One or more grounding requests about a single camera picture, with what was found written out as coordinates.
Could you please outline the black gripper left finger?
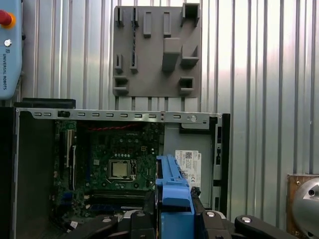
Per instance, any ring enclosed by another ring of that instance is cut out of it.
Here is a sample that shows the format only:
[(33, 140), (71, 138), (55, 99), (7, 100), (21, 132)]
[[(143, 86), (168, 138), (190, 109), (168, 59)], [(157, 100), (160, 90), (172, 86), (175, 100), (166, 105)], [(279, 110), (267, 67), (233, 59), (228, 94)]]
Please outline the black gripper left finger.
[(155, 239), (155, 193), (144, 198), (141, 210), (124, 213), (121, 221), (110, 215), (100, 215), (66, 234), (67, 239)]

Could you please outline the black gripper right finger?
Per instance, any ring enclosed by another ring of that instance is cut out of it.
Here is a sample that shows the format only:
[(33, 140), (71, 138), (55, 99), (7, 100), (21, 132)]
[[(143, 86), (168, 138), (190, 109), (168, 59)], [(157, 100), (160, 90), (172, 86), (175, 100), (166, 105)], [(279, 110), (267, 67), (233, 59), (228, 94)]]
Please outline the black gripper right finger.
[(294, 239), (295, 236), (251, 216), (238, 216), (229, 221), (221, 212), (206, 210), (199, 198), (200, 189), (192, 187), (191, 197), (195, 210), (196, 239)]

